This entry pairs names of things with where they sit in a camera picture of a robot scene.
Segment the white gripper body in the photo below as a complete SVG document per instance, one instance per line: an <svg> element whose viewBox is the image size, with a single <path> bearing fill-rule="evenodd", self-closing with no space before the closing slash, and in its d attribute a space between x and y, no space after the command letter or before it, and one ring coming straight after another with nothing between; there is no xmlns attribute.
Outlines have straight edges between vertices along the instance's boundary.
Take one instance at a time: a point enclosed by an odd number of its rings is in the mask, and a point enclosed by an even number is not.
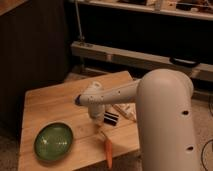
<svg viewBox="0 0 213 171"><path fill-rule="evenodd" d="M91 105L88 107L88 114L94 124L101 126L104 122L104 105Z"/></svg>

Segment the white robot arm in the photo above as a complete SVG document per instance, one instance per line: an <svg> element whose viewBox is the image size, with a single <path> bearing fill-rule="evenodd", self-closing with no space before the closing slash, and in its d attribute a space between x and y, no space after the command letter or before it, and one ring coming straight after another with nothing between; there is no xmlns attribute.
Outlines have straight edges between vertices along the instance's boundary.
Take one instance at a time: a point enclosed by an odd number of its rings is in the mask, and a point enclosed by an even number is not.
<svg viewBox="0 0 213 171"><path fill-rule="evenodd" d="M92 82L75 100L99 121L107 104L134 103L143 171L200 171L191 112L194 87L183 72L156 69L104 89Z"/></svg>

